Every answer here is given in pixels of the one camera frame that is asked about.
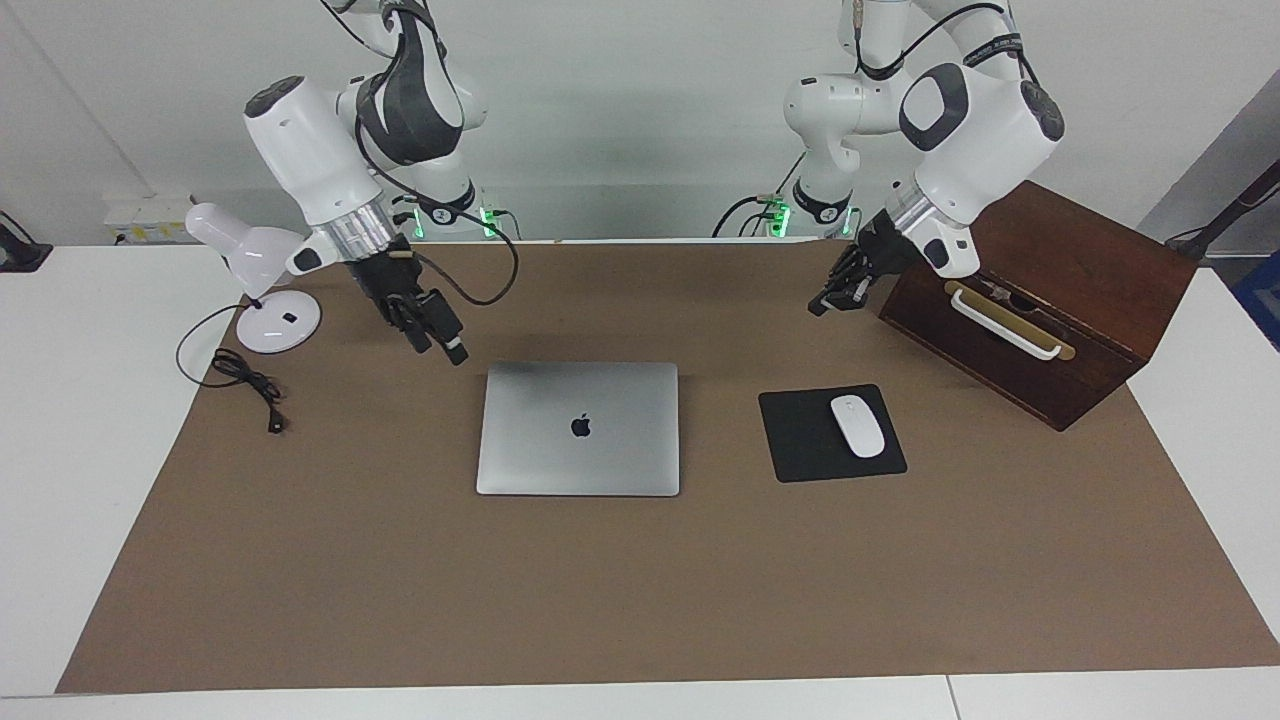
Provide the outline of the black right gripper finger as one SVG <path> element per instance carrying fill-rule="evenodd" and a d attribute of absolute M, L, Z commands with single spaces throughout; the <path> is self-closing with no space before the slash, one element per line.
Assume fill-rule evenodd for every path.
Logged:
<path fill-rule="evenodd" d="M 426 319 L 421 299 L 389 300 L 389 323 L 404 336 L 416 354 L 425 354 L 433 345 Z"/>
<path fill-rule="evenodd" d="M 449 363 L 453 366 L 466 363 L 468 351 L 461 338 L 463 324 L 438 290 L 424 296 L 424 318 L 428 334 L 442 346 Z"/>

